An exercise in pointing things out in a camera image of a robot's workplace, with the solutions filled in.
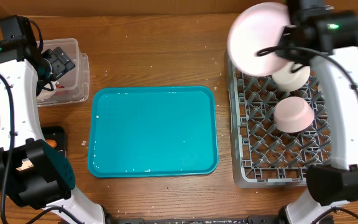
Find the white napkin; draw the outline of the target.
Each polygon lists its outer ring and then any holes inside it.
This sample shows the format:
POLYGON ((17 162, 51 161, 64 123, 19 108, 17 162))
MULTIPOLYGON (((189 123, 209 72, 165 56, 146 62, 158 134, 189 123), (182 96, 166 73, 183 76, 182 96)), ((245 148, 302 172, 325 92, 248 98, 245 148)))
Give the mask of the white napkin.
POLYGON ((44 101, 51 98, 55 94, 55 91, 42 90, 37 96, 38 101, 44 101))

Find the large white plate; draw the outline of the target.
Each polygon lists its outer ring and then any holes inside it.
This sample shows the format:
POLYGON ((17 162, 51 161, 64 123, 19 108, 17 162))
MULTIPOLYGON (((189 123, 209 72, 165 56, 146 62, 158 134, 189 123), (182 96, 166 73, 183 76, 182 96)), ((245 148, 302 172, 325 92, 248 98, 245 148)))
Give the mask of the large white plate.
POLYGON ((231 62, 242 73, 262 77, 282 69, 288 61, 271 53, 256 53, 278 45, 283 29, 289 25, 288 8, 276 2, 254 5, 241 13, 232 24, 227 38, 231 62))

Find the orange carrot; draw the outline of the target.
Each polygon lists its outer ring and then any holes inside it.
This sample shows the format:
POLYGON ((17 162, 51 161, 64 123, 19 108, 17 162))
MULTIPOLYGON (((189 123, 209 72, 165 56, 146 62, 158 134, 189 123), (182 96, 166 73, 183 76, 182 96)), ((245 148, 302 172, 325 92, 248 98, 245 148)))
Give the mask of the orange carrot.
POLYGON ((55 148, 57 146, 57 142, 56 140, 53 139, 46 139, 46 142, 49 146, 51 146, 52 148, 55 148))

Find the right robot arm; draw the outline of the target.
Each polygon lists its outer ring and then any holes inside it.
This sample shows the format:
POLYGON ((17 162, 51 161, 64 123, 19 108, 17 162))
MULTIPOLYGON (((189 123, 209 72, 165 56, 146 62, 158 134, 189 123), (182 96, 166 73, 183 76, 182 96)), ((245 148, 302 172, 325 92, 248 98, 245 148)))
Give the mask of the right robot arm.
POLYGON ((358 200, 358 15, 323 1, 287 2, 290 18, 279 43, 257 52, 308 65, 323 87, 331 134, 328 165, 306 172, 307 188, 276 223, 331 223, 331 212, 358 200))

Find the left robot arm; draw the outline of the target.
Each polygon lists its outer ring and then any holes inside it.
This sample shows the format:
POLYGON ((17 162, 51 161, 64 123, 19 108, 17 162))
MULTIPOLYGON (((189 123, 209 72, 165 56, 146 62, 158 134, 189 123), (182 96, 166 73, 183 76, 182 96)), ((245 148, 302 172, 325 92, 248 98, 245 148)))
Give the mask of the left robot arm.
POLYGON ((38 25, 22 16, 0 20, 1 206, 12 200, 40 215, 68 223, 111 223, 107 210, 77 186, 68 159, 49 145, 39 121, 37 97, 76 62, 61 48, 44 49, 38 25))

